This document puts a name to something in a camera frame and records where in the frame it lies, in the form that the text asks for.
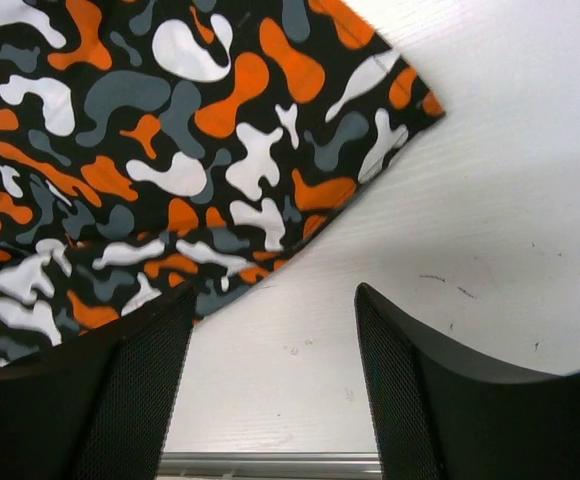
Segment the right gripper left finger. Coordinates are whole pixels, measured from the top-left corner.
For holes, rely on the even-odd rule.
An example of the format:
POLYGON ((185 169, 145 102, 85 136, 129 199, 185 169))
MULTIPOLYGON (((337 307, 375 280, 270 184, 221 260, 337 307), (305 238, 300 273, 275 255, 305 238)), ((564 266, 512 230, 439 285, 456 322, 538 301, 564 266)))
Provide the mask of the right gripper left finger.
POLYGON ((0 367, 0 479, 153 479, 195 312, 179 285, 0 367))

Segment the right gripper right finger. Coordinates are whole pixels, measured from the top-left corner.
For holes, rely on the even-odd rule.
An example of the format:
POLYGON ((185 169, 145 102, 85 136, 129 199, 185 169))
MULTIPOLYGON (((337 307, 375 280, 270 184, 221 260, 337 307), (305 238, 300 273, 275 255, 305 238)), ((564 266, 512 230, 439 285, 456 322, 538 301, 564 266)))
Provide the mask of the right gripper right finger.
POLYGON ((365 283, 354 306, 384 478, 580 479, 580 371, 488 356, 365 283))

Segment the orange camouflage shorts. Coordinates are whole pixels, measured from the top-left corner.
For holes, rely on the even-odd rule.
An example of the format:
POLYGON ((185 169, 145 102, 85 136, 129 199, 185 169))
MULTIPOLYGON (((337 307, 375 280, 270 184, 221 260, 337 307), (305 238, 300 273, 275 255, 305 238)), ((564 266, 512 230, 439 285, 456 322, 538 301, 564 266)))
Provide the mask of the orange camouflage shorts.
POLYGON ((211 315, 443 115, 341 1, 0 1, 0 367, 211 315))

